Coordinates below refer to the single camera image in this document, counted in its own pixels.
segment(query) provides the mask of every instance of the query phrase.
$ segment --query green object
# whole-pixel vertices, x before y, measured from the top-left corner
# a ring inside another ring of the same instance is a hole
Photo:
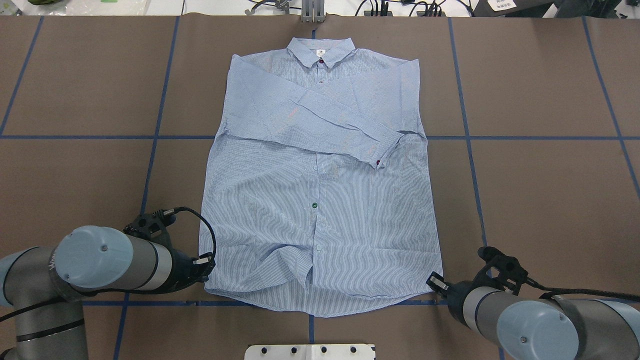
[[[61,0],[29,0],[29,2],[34,5],[55,4],[55,3],[59,3],[60,1]]]

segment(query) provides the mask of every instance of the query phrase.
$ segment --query light blue joint cap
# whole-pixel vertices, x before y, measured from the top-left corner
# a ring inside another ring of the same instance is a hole
[[[6,280],[6,275],[9,274],[9,270],[11,270],[11,266],[18,260],[21,255],[25,252],[35,249],[34,247],[30,249],[26,249],[23,251],[18,251],[14,254],[6,256],[5,258],[0,259],[0,306],[13,307],[9,300],[4,297],[4,281]]]
[[[498,318],[498,339],[518,360],[573,360],[578,332],[556,308],[526,300],[507,307]]]
[[[125,234],[110,227],[88,225],[62,239],[54,262],[64,281],[93,289],[118,280],[132,260],[133,246]]]

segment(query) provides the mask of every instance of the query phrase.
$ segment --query striped shirt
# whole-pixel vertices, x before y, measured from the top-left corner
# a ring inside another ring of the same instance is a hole
[[[418,60],[351,39],[234,55],[202,202],[218,241],[205,289],[323,317],[429,292],[442,260],[419,78]]]

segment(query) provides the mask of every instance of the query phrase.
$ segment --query brown table surface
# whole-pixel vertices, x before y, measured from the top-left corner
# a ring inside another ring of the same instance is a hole
[[[122,228],[141,208],[199,208],[231,55],[316,29],[420,60],[448,280],[471,279],[487,243],[549,286],[640,293],[638,20],[189,14],[0,17],[0,28],[2,256],[81,225]],[[197,219],[170,231],[196,253]],[[247,345],[310,342],[373,343],[379,360],[508,358],[434,299],[324,319],[194,286],[101,295],[85,311],[92,360],[242,359]],[[13,324],[1,326],[0,349],[13,347]]]

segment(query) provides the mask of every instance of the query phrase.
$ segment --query white paper label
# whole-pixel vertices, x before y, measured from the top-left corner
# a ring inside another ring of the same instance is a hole
[[[513,0],[488,0],[488,2],[489,6],[491,6],[491,8],[495,12],[516,7],[516,4],[513,2]]]

